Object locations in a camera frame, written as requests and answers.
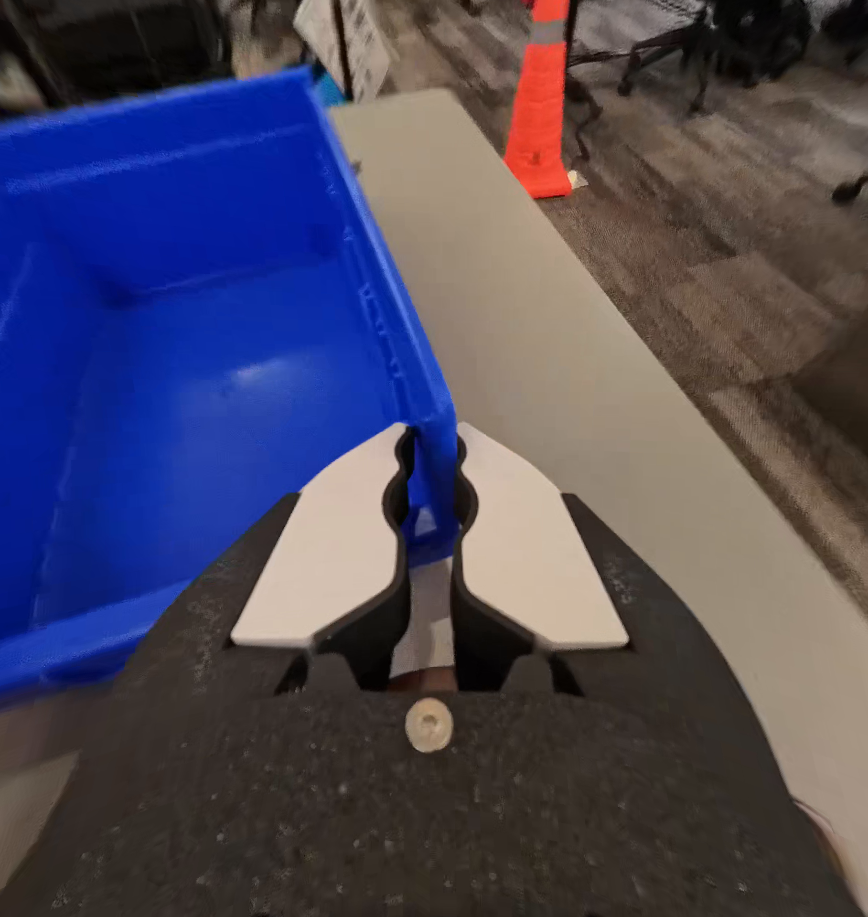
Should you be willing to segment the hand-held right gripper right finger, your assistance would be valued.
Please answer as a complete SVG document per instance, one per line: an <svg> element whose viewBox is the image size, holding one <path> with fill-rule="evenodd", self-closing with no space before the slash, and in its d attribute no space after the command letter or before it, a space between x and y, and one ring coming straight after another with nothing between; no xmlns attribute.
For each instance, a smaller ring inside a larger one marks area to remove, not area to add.
<svg viewBox="0 0 868 917"><path fill-rule="evenodd" d="M628 648L574 504L530 461L459 423L450 621L460 691L499 692L519 660L552 690L556 659Z"/></svg>

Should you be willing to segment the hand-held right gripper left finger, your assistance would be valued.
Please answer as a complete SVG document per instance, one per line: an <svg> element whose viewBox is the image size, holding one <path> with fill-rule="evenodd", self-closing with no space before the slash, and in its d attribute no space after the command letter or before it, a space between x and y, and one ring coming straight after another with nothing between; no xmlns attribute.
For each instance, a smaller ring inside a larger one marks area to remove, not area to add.
<svg viewBox="0 0 868 917"><path fill-rule="evenodd" d="M390 680L411 613L403 524L412 430L394 423L320 470L290 514L230 632L236 648L344 660L364 691Z"/></svg>

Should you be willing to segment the blue plastic bin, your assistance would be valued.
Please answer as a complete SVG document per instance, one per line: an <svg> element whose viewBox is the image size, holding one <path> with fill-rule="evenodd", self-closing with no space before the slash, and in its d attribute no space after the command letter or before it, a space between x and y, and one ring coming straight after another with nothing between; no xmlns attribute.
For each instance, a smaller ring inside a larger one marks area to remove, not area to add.
<svg viewBox="0 0 868 917"><path fill-rule="evenodd" d="M0 707L113 678L396 422L417 565L458 527L456 413L306 69L0 126Z"/></svg>

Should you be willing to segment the orange traffic cone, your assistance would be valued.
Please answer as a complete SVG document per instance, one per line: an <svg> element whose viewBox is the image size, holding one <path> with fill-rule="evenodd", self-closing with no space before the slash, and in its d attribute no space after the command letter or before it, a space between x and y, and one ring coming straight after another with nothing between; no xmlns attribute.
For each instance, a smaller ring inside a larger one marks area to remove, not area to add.
<svg viewBox="0 0 868 917"><path fill-rule="evenodd" d="M512 109L504 164L533 199L572 186L561 155L569 1L535 1Z"/></svg>

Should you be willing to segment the black tripod pole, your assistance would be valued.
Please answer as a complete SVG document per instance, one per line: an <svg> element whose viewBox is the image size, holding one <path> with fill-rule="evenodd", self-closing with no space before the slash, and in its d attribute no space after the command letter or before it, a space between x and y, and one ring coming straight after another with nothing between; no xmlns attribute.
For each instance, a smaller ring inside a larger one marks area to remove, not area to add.
<svg viewBox="0 0 868 917"><path fill-rule="evenodd" d="M348 37L342 1L330 1L333 21L336 29L338 59L341 72L341 92L345 102L354 101L354 87L351 67L348 59Z"/></svg>

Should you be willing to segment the white printed sheet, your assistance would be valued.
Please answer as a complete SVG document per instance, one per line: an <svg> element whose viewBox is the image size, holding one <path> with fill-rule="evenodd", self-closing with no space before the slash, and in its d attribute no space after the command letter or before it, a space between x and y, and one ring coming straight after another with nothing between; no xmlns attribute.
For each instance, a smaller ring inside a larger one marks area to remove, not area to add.
<svg viewBox="0 0 868 917"><path fill-rule="evenodd" d="M389 73L392 56L377 21L374 3L342 1L353 80L353 102L375 99ZM329 72L341 90L336 29L330 1L303 1L293 27L305 45L313 68Z"/></svg>

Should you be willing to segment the black office chair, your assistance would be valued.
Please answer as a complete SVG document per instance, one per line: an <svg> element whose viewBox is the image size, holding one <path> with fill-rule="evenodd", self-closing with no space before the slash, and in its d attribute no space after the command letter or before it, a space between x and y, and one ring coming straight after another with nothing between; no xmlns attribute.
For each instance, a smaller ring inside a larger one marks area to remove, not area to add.
<svg viewBox="0 0 868 917"><path fill-rule="evenodd" d="M687 25L634 43L616 92L629 97L638 74L680 53L681 70L692 67L697 79L689 114L699 114L712 75L733 75L744 88L780 79L803 59L812 20L804 1L702 2Z"/></svg>
<svg viewBox="0 0 868 917"><path fill-rule="evenodd" d="M231 74L217 2L0 1L0 118Z"/></svg>

